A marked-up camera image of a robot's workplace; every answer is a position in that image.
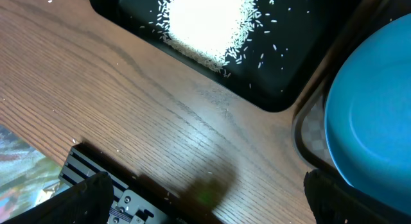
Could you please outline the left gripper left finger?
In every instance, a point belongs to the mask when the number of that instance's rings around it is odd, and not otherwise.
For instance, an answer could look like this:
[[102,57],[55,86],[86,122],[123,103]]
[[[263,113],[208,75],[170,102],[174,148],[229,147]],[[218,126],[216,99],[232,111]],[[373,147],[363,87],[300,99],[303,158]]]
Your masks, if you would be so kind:
[[5,224],[106,224],[113,201],[112,179],[101,171]]

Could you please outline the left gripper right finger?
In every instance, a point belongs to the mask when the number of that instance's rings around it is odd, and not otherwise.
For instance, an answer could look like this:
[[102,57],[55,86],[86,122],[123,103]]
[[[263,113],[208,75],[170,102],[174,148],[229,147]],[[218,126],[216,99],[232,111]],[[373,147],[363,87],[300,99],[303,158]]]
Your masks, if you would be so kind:
[[304,194],[317,224],[410,223],[409,215],[319,169],[306,173]]

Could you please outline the dark blue plate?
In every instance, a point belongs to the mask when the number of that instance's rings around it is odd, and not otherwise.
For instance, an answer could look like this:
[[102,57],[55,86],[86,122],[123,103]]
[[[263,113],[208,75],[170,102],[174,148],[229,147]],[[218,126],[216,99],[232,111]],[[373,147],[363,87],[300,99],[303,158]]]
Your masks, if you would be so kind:
[[410,16],[388,23],[344,62],[329,90],[324,128],[342,178],[410,214]]

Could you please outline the pile of white rice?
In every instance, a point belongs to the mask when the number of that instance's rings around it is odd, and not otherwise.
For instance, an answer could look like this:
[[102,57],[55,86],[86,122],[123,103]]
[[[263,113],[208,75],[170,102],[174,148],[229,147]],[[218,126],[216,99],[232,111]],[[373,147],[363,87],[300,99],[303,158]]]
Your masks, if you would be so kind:
[[293,33],[310,0],[123,0],[140,28],[183,57],[247,88],[284,92],[303,50]]

